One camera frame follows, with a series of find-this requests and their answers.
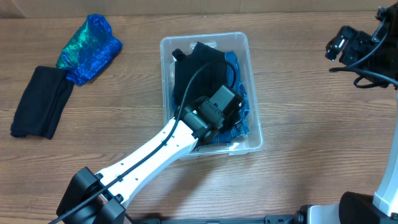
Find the long black garment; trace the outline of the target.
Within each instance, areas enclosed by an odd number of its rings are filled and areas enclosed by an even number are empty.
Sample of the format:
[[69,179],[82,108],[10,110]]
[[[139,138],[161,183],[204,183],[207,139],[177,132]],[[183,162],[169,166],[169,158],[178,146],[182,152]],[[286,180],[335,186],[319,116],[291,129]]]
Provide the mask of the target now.
[[63,69],[38,66],[24,90],[11,124],[11,136],[52,139],[74,83]]

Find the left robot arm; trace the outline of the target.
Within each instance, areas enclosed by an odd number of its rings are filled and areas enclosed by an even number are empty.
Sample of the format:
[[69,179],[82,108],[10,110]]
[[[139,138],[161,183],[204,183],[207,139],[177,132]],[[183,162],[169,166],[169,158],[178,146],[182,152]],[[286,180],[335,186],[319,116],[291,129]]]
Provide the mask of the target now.
[[156,175],[214,135],[244,104],[222,85],[212,97],[184,94],[175,116],[132,154],[96,174],[85,167],[69,183],[54,223],[124,223],[132,199]]

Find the blue denim jeans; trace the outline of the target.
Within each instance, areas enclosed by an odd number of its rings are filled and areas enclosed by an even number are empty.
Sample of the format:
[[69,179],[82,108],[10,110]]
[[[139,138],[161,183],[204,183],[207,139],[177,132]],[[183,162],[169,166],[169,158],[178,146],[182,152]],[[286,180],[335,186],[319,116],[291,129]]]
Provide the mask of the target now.
[[250,113],[248,96],[241,81],[241,69],[234,52],[191,53],[187,55],[180,49],[172,52],[175,62],[175,85],[172,93],[172,106],[179,109],[183,94],[191,77],[208,62],[210,65],[193,81],[188,92],[188,99],[194,100],[200,96],[212,97],[223,84],[232,86],[243,97],[244,104],[238,114],[211,140],[212,143],[230,143],[233,139],[250,133],[247,117]]

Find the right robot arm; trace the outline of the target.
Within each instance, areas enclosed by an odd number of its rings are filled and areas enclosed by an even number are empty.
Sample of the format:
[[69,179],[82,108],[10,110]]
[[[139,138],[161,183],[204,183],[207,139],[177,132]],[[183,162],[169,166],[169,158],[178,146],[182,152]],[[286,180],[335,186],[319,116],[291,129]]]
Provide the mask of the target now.
[[[372,88],[397,89],[397,5],[380,8],[379,27],[369,35],[343,26],[326,46],[326,58],[339,59],[342,67],[331,73],[350,72],[358,77],[353,84],[361,91]],[[396,128],[397,119],[384,114],[375,102],[358,110],[361,120],[345,118],[329,124],[306,138],[305,146],[315,140],[320,160],[307,159],[315,167],[314,184],[323,184],[321,199],[337,192],[338,203],[306,205],[294,216],[294,223],[397,223],[397,136],[386,147],[384,128]]]

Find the square black garment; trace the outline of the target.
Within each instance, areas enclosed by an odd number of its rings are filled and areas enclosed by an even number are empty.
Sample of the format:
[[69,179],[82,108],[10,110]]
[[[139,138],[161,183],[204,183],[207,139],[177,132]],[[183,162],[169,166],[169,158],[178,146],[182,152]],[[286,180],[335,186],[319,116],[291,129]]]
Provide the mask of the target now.
[[210,142],[199,142],[198,147],[208,144],[230,143],[235,138],[240,138],[250,133],[247,118],[250,113],[249,106],[243,106],[237,114],[219,130]]

